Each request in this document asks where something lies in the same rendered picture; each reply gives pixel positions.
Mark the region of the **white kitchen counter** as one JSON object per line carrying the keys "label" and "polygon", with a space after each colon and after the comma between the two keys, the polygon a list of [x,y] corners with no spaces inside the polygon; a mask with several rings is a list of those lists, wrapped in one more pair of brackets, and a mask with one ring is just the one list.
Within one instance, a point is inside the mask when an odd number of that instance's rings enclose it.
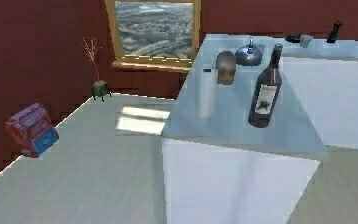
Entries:
{"label": "white kitchen counter", "polygon": [[205,37],[163,129],[167,224],[358,224],[358,41],[285,43],[266,128],[248,113],[259,67],[218,84]]}

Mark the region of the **bare twig house plant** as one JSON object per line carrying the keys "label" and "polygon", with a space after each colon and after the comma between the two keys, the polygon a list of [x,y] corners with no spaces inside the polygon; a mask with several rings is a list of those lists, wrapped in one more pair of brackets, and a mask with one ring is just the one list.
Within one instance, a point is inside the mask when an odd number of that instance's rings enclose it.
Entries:
{"label": "bare twig house plant", "polygon": [[95,38],[84,38],[83,42],[83,49],[84,54],[88,57],[89,62],[93,65],[94,72],[95,72],[95,79],[93,84],[91,85],[91,93],[93,99],[97,97],[101,98],[101,101],[104,101],[104,96],[108,95],[109,97],[112,96],[112,92],[108,87],[108,83],[105,80],[102,80],[100,77],[99,69],[98,69],[98,57],[99,57],[99,50],[100,45]]}

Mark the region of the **wooden framed window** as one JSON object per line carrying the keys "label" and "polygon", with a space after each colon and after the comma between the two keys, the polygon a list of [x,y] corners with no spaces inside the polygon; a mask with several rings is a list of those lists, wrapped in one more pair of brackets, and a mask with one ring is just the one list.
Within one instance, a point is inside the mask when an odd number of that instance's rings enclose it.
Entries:
{"label": "wooden framed window", "polygon": [[199,49],[201,0],[104,0],[115,67],[186,73]]}

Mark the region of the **dark wine bottle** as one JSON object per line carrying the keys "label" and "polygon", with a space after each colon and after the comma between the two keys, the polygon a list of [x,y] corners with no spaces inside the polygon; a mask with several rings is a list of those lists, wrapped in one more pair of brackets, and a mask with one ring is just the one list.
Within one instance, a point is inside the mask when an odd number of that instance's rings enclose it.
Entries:
{"label": "dark wine bottle", "polygon": [[257,128],[266,128],[271,120],[278,94],[282,85],[279,61],[283,45],[277,43],[271,54],[268,66],[257,77],[248,122]]}

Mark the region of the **grey metal kettle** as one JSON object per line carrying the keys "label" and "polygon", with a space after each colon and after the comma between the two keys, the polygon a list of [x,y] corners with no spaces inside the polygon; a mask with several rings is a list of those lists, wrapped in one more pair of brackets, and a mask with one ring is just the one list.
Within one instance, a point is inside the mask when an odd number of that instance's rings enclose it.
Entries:
{"label": "grey metal kettle", "polygon": [[236,64],[241,66],[259,66],[262,62],[265,46],[255,44],[253,38],[249,38],[249,44],[240,47],[235,52]]}

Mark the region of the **grey cup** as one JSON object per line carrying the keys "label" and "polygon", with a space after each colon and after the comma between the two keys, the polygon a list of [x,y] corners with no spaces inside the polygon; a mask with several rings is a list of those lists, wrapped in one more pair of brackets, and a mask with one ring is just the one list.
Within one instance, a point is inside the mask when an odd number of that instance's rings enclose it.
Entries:
{"label": "grey cup", "polygon": [[313,37],[310,35],[305,35],[305,34],[301,35],[300,36],[300,46],[302,48],[307,48],[312,39],[313,39]]}

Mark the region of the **pink and blue bin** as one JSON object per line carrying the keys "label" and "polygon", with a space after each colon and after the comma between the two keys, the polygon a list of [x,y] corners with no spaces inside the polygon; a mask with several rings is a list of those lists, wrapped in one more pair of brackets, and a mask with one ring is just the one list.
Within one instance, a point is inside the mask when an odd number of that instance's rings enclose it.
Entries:
{"label": "pink and blue bin", "polygon": [[42,104],[34,103],[5,122],[8,135],[25,157],[38,158],[59,140],[59,134]]}

